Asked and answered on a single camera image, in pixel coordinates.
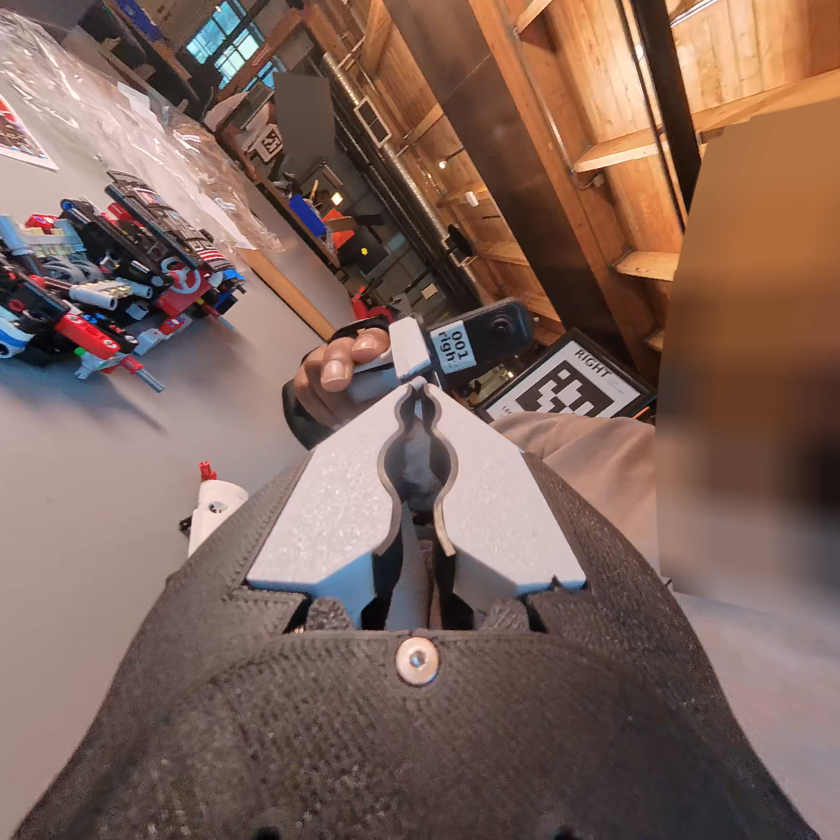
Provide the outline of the blue storage bin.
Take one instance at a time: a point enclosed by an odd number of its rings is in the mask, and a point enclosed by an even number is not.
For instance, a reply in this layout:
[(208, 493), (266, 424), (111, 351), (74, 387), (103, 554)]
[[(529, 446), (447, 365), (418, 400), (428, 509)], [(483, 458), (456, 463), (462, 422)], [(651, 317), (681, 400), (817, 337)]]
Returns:
[(293, 193), (289, 199), (290, 210), (298, 217), (305, 227), (315, 238), (324, 239), (328, 229), (322, 221), (319, 213), (310, 205), (300, 193)]

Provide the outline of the silver ventilation duct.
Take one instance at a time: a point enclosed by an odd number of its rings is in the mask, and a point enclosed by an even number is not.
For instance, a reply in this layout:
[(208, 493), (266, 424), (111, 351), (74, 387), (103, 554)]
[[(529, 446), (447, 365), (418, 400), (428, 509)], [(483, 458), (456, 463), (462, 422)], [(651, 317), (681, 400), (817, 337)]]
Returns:
[(446, 251), (449, 232), (436, 208), (413, 179), (390, 141), (378, 141), (364, 121), (366, 114), (380, 123), (384, 122), (383, 117), (369, 99), (362, 96), (328, 52), (323, 53), (320, 67), (329, 79), (337, 112), (349, 124), (346, 129), (348, 134), (376, 173), (377, 183), (385, 189), (395, 214), (407, 222), (413, 245), (428, 259), (436, 258), (441, 262), (437, 273), (455, 304), (465, 310), (479, 306), (482, 300), (478, 279), (471, 268), (461, 267), (455, 256)]

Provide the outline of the paned window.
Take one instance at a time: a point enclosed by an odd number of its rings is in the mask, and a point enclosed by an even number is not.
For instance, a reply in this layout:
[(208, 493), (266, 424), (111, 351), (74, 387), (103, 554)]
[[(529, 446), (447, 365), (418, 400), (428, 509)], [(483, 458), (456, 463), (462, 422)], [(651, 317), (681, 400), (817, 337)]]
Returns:
[(224, 88), (266, 42), (250, 14), (255, 2), (216, 2), (212, 13), (186, 42), (185, 50), (199, 64), (216, 69)]

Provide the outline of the partly built lego car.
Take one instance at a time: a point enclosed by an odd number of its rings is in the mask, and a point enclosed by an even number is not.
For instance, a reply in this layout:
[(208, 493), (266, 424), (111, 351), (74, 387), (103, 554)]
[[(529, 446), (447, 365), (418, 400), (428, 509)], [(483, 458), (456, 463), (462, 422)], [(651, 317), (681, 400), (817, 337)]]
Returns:
[(197, 320), (228, 327), (246, 279), (151, 185), (108, 175), (104, 210), (66, 198), (58, 216), (2, 216), (1, 359), (74, 361), (80, 381), (126, 371), (162, 393), (142, 357)]

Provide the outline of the dark hanging panel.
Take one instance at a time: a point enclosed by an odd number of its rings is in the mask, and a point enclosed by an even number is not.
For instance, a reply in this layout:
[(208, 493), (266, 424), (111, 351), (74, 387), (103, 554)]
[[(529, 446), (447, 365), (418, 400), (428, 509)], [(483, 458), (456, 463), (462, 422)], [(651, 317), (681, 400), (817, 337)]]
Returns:
[(335, 153), (335, 125), (329, 81), (324, 77), (275, 72), (274, 102), (283, 153), (301, 171)]

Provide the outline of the pile of clear plastic bags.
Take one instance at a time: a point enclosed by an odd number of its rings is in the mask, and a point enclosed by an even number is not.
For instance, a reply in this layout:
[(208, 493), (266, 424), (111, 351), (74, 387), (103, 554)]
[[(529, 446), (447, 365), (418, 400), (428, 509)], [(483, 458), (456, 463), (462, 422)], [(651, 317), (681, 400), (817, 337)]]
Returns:
[(244, 173), (197, 122), (102, 74), (20, 14), (2, 10), (1, 32), (2, 98), (27, 136), (24, 162), (136, 176), (223, 249), (286, 251), (251, 210)]

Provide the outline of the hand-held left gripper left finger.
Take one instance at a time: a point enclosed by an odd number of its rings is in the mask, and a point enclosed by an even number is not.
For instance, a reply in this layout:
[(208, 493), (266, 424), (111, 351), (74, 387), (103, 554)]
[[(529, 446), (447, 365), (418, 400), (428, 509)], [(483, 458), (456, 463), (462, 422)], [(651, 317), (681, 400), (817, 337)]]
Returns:
[(418, 537), (395, 488), (417, 390), (398, 386), (315, 447), (246, 574), (253, 590), (340, 602), (357, 627), (418, 627)]

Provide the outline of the grey partition board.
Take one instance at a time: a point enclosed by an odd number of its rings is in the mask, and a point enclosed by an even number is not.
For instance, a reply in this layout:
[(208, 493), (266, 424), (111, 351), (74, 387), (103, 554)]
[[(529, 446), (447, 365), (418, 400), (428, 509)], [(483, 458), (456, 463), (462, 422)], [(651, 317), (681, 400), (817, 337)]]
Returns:
[(686, 276), (838, 272), (838, 99), (712, 134), (679, 267)]

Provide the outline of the blue and white lego subassembly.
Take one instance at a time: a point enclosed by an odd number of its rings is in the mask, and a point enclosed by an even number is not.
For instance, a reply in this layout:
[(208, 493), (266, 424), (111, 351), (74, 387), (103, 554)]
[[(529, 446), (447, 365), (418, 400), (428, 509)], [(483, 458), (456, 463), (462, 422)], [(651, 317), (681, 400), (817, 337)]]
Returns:
[(180, 520), (178, 529), (187, 537), (187, 558), (248, 500), (247, 490), (221, 480), (209, 460), (199, 463), (201, 482), (193, 512)]

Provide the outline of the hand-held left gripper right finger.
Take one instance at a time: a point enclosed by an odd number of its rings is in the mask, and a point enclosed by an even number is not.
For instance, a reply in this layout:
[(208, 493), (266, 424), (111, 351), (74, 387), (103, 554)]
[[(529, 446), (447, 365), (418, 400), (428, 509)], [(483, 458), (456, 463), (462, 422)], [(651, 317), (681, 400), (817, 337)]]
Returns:
[(425, 385), (434, 528), (451, 592), (474, 613), (497, 601), (583, 589), (585, 573), (520, 448)]

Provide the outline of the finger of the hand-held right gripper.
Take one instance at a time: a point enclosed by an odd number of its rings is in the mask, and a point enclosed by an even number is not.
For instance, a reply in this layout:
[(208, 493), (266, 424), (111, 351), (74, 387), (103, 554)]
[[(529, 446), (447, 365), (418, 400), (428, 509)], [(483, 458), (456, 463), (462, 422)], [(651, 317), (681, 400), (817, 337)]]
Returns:
[(393, 322), (390, 348), (376, 359), (353, 368), (347, 389), (352, 403), (377, 401), (417, 377), (428, 380), (434, 368), (424, 331), (414, 317)]

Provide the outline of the person's right hand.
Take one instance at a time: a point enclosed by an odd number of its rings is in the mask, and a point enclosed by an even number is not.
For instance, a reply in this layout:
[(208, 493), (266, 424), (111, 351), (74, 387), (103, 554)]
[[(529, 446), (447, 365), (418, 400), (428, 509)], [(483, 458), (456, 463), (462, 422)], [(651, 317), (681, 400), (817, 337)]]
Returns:
[(379, 397), (354, 402), (347, 391), (354, 368), (367, 364), (391, 346), (387, 331), (363, 329), (356, 337), (346, 336), (310, 352), (293, 380), (293, 392), (301, 407), (318, 423), (334, 430), (360, 415)]

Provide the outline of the lego sticker sheet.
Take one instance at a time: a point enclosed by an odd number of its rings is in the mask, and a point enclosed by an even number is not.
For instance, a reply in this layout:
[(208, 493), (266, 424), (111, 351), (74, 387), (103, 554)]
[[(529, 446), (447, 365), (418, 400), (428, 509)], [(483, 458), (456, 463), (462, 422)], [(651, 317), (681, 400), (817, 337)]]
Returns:
[(58, 165), (3, 96), (1, 96), (1, 157), (34, 165), (49, 172), (59, 171)]

